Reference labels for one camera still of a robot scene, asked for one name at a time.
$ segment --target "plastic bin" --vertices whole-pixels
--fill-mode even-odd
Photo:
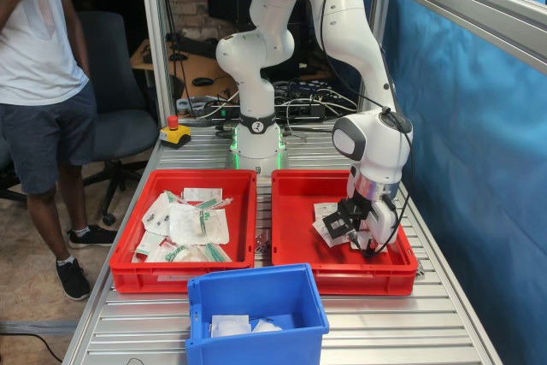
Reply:
[[[131,262],[144,234],[142,218],[165,190],[175,194],[185,187],[221,188],[230,242],[222,249],[232,262]],[[256,173],[250,170],[160,170],[150,174],[131,217],[110,258],[119,292],[186,292],[188,280],[214,271],[252,268],[255,264]]]
[[[280,170],[272,175],[272,262],[308,262],[321,294],[409,295],[418,262],[404,230],[366,262],[349,244],[329,248],[312,226],[315,203],[346,197],[348,171]]]
[[[308,264],[215,273],[188,283],[189,365],[319,365],[328,320]],[[248,315],[283,331],[211,338],[213,315]]]

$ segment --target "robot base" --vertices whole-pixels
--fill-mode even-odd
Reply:
[[[228,153],[227,168],[256,170],[259,177],[289,167],[289,156],[281,130],[273,124],[264,134],[252,134],[245,126],[236,127]]]
[[[228,152],[227,168],[255,170],[259,179],[261,177],[269,179],[273,171],[289,168],[289,155],[287,150],[283,150],[268,158],[249,158],[230,150]]]

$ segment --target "shorts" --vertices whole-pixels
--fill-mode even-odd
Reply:
[[[0,124],[15,172],[27,194],[42,194],[59,180],[59,164],[83,166],[93,158],[97,103],[93,85],[45,106],[0,104]]]

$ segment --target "table surface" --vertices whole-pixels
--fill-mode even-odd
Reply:
[[[229,140],[216,137],[214,128],[192,128],[191,133],[192,141],[180,150],[156,145],[120,232],[151,171],[226,166]],[[329,132],[299,134],[306,134],[306,140],[287,139],[291,168],[349,168],[351,161],[334,149]],[[395,200],[399,212],[405,195],[401,187]],[[259,181],[257,200],[256,237],[264,240],[271,234],[270,181]],[[322,296],[330,332],[323,337],[321,365],[500,364],[412,200],[402,225],[425,275],[416,278],[408,297]],[[257,252],[255,261],[256,267],[267,266],[271,256]],[[133,359],[146,365],[186,365],[189,335],[187,295],[121,294],[108,258],[63,364],[127,365]]]
[[[143,50],[146,46],[150,46],[150,41],[146,39],[138,47],[137,51],[131,56],[131,67],[136,70],[154,70],[152,63],[145,63],[143,58],[145,53]],[[173,53],[171,48],[171,42],[166,42],[166,49],[168,54]],[[233,94],[238,90],[236,82],[228,73],[221,69],[216,59],[209,59],[199,55],[193,55],[192,53],[182,52],[183,55],[188,56],[187,60],[183,61],[185,67],[186,80],[188,82],[188,93],[190,96],[214,96],[226,88],[230,89]],[[177,64],[177,77],[184,81],[182,70],[178,62],[169,62],[169,72],[174,75],[174,65]],[[191,81],[197,77],[209,77],[210,79],[218,79],[212,85],[203,85],[201,87],[194,86]]]

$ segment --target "black shoe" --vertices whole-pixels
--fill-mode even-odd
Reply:
[[[89,297],[91,289],[85,279],[84,270],[79,267],[78,260],[67,262],[59,266],[55,262],[57,276],[61,280],[65,295],[74,301],[81,301]]]
[[[90,245],[101,245],[102,247],[110,247],[116,238],[116,231],[105,230],[100,226],[89,226],[90,231],[78,237],[73,230],[70,230],[68,237],[68,245],[70,248],[85,248]]]

